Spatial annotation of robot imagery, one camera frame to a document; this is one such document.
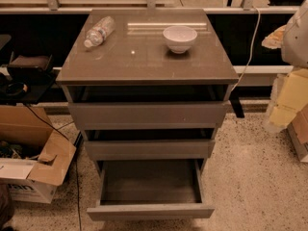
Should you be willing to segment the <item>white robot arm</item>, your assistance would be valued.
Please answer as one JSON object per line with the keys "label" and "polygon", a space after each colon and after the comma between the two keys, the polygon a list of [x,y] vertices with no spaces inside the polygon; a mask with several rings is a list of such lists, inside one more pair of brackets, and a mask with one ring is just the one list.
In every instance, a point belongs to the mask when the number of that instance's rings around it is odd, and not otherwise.
{"label": "white robot arm", "polygon": [[280,48],[282,60],[293,66],[288,75],[278,75],[275,79],[266,111],[265,129],[279,133],[308,104],[308,1],[303,2],[285,26],[265,37],[262,45]]}

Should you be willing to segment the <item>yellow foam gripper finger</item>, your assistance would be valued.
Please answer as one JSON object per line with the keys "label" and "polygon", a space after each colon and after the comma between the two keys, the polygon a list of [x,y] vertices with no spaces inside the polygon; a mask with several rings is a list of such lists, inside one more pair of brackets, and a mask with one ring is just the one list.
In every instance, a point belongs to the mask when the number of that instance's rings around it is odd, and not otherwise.
{"label": "yellow foam gripper finger", "polygon": [[295,68],[287,75],[278,74],[273,82],[265,116],[265,129],[279,133],[308,104],[308,69]]}

